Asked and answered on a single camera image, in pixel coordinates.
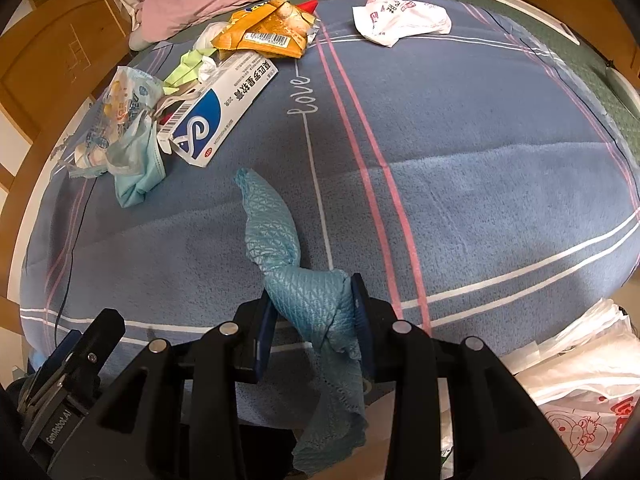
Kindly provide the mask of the blue striped blanket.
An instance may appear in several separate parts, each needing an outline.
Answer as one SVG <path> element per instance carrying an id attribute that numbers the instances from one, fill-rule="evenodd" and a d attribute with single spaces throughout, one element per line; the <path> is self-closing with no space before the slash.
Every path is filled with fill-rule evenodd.
<path id="1" fill-rule="evenodd" d="M 601 99 L 529 27 L 447 1 L 448 35 L 364 40 L 352 0 L 277 75 L 203 168 L 177 156 L 142 203 L 108 174 L 56 170 L 26 249 L 20 304 L 49 353 L 105 308 L 126 333 L 117 375 L 152 338 L 178 344 L 262 291 L 235 173 L 291 211 L 305 268 L 360 274 L 437 338 L 506 354 L 544 340 L 639 263 L 639 168 Z"/>

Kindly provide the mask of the clear printed plastic bag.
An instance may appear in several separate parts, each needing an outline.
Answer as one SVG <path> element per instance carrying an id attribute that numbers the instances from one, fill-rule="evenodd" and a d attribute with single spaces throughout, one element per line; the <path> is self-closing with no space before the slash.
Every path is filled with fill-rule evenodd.
<path id="1" fill-rule="evenodd" d="M 91 179 L 107 171 L 106 151 L 142 110 L 150 116 L 164 95 L 162 82 L 143 70 L 118 66 L 98 106 L 98 114 L 65 166 L 72 178 Z"/>

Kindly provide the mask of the white oval device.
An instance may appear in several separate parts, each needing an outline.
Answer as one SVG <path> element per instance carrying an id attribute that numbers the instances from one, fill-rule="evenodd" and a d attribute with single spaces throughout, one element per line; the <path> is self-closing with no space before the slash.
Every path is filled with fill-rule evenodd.
<path id="1" fill-rule="evenodd" d="M 620 102 L 635 118 L 640 118 L 640 96 L 634 86 L 614 66 L 606 66 L 605 75 L 608 85 L 620 99 Z"/>

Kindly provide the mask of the yellow chip bag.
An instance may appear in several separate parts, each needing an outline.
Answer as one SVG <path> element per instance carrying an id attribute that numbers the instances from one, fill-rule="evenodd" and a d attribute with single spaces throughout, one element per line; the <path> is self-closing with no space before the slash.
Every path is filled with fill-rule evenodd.
<path id="1" fill-rule="evenodd" d="M 266 58 L 299 60 L 314 41 L 319 22 L 288 0 L 268 0 L 231 15 L 212 40 L 220 53 L 255 51 Z"/>

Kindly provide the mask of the white flat board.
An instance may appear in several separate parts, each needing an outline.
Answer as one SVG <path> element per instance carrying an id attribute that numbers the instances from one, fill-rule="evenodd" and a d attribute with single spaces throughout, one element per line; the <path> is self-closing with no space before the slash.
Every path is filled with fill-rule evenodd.
<path id="1" fill-rule="evenodd" d="M 528 15 L 530 18 L 534 18 L 538 22 L 545 24 L 549 28 L 553 29 L 555 32 L 570 40 L 576 46 L 580 45 L 579 39 L 576 37 L 574 32 L 565 25 L 562 21 L 558 20 L 551 14 L 543 11 L 536 6 L 524 1 L 524 0 L 492 0 L 495 2 L 500 2 L 505 6 L 510 6 L 511 9 L 518 10 L 523 14 Z"/>

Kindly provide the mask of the white pink wrapper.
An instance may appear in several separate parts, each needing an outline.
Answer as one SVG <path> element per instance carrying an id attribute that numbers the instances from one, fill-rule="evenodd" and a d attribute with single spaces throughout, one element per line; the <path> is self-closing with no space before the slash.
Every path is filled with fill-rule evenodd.
<path id="1" fill-rule="evenodd" d="M 452 29 L 445 8 L 419 0 L 367 0 L 352 8 L 352 17 L 363 38 L 388 48 L 402 38 L 447 35 Z"/>

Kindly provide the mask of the green crumpled paper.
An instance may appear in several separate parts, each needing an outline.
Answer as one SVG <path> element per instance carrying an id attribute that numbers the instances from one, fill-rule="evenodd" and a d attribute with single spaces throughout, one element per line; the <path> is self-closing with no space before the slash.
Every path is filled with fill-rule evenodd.
<path id="1" fill-rule="evenodd" d="M 163 81 L 163 92 L 166 96 L 175 93 L 183 84 L 198 80 L 198 73 L 203 65 L 204 58 L 212 60 L 212 55 L 215 52 L 216 50 L 212 48 L 195 49 L 186 52 L 180 58 L 178 66 Z"/>

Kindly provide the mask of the white plastic bag red print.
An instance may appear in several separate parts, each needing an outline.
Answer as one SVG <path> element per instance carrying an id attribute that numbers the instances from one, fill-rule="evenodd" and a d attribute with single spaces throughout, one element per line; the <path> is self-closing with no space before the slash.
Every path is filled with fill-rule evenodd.
<path id="1" fill-rule="evenodd" d="M 601 299 L 575 322 L 502 358 L 584 476 L 620 436 L 639 402 L 639 337 L 630 316 Z"/>

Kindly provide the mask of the white blue medicine box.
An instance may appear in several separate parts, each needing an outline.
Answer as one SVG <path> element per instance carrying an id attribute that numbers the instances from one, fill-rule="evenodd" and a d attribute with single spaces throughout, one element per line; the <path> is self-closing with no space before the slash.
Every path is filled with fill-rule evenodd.
<path id="1" fill-rule="evenodd" d="M 204 168 L 278 69 L 255 51 L 236 52 L 204 82 L 184 84 L 156 104 L 156 140 L 165 154 L 176 154 Z"/>

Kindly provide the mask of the red wrapper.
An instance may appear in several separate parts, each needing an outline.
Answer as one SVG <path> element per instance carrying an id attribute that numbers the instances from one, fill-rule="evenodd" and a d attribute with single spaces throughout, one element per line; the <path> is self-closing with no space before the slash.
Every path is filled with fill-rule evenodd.
<path id="1" fill-rule="evenodd" d="M 314 11 L 317 9 L 318 4 L 318 0 L 308 0 L 303 3 L 297 3 L 296 6 L 306 13 L 314 14 Z"/>

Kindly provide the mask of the light blue cloth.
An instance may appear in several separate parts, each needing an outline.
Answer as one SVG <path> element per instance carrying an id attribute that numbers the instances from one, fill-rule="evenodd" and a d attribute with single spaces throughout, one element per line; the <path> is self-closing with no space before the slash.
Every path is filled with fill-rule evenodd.
<path id="1" fill-rule="evenodd" d="M 242 168 L 234 180 L 246 213 L 247 257 L 264 274 L 264 289 L 280 315 L 311 344 L 319 367 L 320 399 L 293 451 L 294 467 L 313 476 L 366 443 L 352 279 L 342 270 L 303 268 L 282 197 L 254 170 Z"/>

